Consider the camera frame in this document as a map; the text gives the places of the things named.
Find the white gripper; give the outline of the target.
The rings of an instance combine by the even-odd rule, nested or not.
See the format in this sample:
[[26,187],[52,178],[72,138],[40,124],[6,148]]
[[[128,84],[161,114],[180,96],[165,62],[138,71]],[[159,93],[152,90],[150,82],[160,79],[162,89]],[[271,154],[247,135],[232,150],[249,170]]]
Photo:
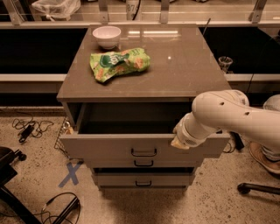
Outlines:
[[190,147],[197,147],[204,143],[207,138],[207,130],[196,121],[192,113],[186,114],[174,127],[175,137],[171,141],[171,146],[189,150]]

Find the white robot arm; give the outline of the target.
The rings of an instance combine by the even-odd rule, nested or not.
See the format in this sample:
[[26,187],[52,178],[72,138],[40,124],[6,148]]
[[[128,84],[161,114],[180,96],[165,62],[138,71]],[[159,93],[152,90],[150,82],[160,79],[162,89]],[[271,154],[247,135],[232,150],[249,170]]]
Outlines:
[[273,151],[280,149],[280,112],[250,107],[247,96],[239,90],[211,91],[196,96],[192,112],[175,126],[171,145],[188,150],[219,130],[238,133]]

